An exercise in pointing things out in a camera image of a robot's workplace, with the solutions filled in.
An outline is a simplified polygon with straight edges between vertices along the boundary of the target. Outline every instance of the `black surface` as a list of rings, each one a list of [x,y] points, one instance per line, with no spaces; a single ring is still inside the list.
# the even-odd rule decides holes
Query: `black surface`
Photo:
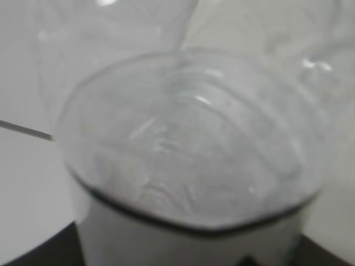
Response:
[[[242,265],[256,265],[250,259],[243,263]],[[40,247],[4,266],[85,266],[75,225],[69,225]],[[310,239],[302,237],[292,266],[351,265],[342,262]]]
[[[257,264],[252,258],[246,258],[236,266],[260,266],[260,264]]]

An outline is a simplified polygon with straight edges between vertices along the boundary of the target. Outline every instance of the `white surface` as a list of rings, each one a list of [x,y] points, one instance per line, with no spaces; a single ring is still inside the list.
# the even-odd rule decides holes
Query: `white surface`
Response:
[[[355,141],[346,150],[312,208],[305,235],[355,265]]]
[[[0,1],[0,120],[49,132],[24,20],[24,0]]]
[[[72,222],[66,178],[54,143],[0,129],[0,265]]]

